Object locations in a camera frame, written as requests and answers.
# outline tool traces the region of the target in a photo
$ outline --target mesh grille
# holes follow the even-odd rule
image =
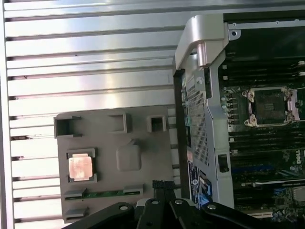
[[[191,141],[194,157],[209,166],[204,117],[204,96],[193,85],[187,91],[188,115],[191,119]]]

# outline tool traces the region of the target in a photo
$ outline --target cpu socket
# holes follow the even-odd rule
[[[295,106],[297,90],[286,87],[252,88],[242,92],[242,95],[248,99],[246,126],[282,126],[300,120]]]

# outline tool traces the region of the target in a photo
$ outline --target cpu processor chip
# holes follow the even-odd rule
[[[73,154],[69,158],[69,177],[74,181],[90,180],[93,176],[92,158],[88,154]]]

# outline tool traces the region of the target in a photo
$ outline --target blue ram slot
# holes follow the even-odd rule
[[[240,167],[232,168],[232,173],[243,173],[243,172],[253,172],[253,171],[262,171],[274,169],[273,166],[249,166],[249,167]]]

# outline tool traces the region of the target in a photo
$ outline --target motherboard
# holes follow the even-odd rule
[[[218,75],[235,209],[273,222],[304,222],[304,60],[227,56]]]

